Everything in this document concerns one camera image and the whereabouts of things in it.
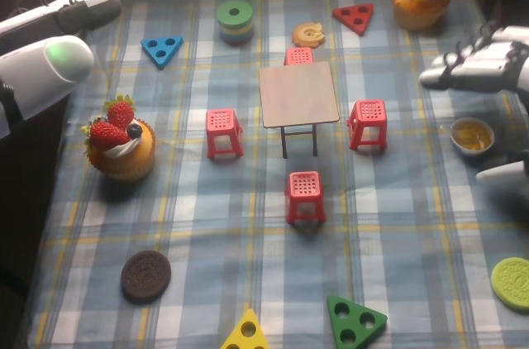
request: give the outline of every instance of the blueberry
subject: blueberry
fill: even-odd
[[[131,139],[136,139],[141,137],[141,133],[143,130],[141,129],[141,126],[139,124],[132,123],[129,127],[126,128],[126,134]]]

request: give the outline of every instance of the table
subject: table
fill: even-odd
[[[259,81],[263,127],[281,128],[283,158],[287,158],[286,136],[298,134],[312,134],[312,154],[317,156],[316,125],[340,120],[329,63],[261,68]],[[312,130],[284,130],[306,125]]]
[[[72,94],[50,214],[24,338],[30,349],[219,348],[253,308],[272,349],[334,347],[326,296],[388,315],[369,349],[514,348],[529,342],[527,316],[494,297],[493,267],[529,255],[527,213],[504,207],[477,185],[477,168],[454,151],[444,127],[486,120],[505,138],[527,134],[510,94],[428,93],[417,76],[483,22],[474,0],[451,0],[445,25],[417,36],[393,20],[392,0],[250,0],[255,37],[241,48],[217,37],[220,1],[127,5],[88,38],[98,66]],[[331,17],[334,7],[372,2],[363,37]],[[302,22],[321,22],[340,123],[318,127],[319,157],[281,157],[263,128],[259,69],[281,66]],[[146,37],[181,35],[158,71]],[[80,127],[104,100],[130,94],[156,133],[156,166],[144,182],[118,188],[83,155]],[[383,155],[348,147],[345,121],[357,99],[382,98]],[[234,108],[245,155],[207,158],[208,109]],[[298,141],[289,141],[292,150]],[[289,173],[316,170],[327,222],[316,233],[285,223]],[[126,260],[155,249],[172,280],[151,306],[126,302]]]

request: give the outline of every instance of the blue triangle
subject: blue triangle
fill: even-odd
[[[141,41],[141,47],[143,47],[143,50],[153,60],[158,69],[163,69],[167,66],[182,44],[182,36],[160,37]]]

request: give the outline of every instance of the dark background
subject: dark background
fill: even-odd
[[[486,17],[529,26],[528,0],[480,0]],[[0,19],[16,0],[0,0]],[[55,182],[67,99],[0,140],[0,348],[16,340]]]

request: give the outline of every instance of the dark brown cookie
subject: dark brown cookie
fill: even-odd
[[[141,251],[123,266],[123,294],[134,304],[159,298],[171,280],[171,264],[157,251]]]

